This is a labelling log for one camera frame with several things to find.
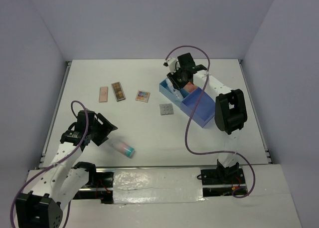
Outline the pink teal spray bottle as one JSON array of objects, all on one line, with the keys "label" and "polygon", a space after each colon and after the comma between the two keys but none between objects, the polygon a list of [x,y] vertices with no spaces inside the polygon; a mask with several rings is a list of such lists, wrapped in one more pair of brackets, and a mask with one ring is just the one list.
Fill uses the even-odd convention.
[{"label": "pink teal spray bottle", "polygon": [[116,151],[118,151],[119,153],[123,154],[124,156],[128,158],[132,158],[135,153],[135,149],[133,147],[129,146],[128,144],[124,143],[123,141],[117,138],[110,138],[108,140],[108,144],[113,149],[115,149]]}]

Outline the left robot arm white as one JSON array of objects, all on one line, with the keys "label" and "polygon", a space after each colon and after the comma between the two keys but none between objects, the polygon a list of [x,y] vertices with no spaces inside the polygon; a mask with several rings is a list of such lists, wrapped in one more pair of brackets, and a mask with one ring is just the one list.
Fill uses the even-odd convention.
[{"label": "left robot arm white", "polygon": [[15,200],[20,228],[58,228],[63,211],[82,186],[96,185],[96,166],[79,162],[90,142],[100,146],[117,130],[102,114],[78,112],[76,122],[61,135],[60,144],[50,169],[38,173],[39,181],[29,192],[21,192]]}]

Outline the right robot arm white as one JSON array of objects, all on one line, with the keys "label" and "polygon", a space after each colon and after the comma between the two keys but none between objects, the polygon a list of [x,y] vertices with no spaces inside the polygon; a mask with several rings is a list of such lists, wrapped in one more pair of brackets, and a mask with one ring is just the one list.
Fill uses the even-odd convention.
[{"label": "right robot arm white", "polygon": [[236,146],[239,132],[248,118],[243,91],[231,89],[210,75],[210,66],[197,65],[190,53],[185,53],[177,58],[167,57],[163,65],[169,68],[167,78],[175,90],[181,90],[189,82],[195,85],[203,82],[202,91],[192,109],[190,118],[195,114],[204,91],[208,89],[209,96],[215,102],[215,125],[225,136],[223,150],[215,151],[215,154],[219,155],[217,178],[223,184],[229,183],[239,169]]}]

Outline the clear silver pan palette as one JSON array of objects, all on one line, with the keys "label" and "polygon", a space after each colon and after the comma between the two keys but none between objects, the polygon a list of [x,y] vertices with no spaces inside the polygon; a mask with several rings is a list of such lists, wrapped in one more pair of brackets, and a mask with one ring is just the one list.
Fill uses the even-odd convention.
[{"label": "clear silver pan palette", "polygon": [[159,105],[159,109],[160,109],[160,115],[161,116],[173,115],[174,114],[173,105],[171,103],[169,103],[169,104],[160,104]]}]

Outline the white clear-cap bottle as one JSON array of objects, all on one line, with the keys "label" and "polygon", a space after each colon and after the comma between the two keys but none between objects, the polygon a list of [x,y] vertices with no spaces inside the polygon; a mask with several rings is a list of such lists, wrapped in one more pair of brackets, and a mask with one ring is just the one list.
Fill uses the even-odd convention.
[{"label": "white clear-cap bottle", "polygon": [[181,92],[174,88],[173,83],[168,78],[166,78],[165,80],[166,80],[168,89],[176,97],[176,100],[182,101],[184,97],[181,94]]}]

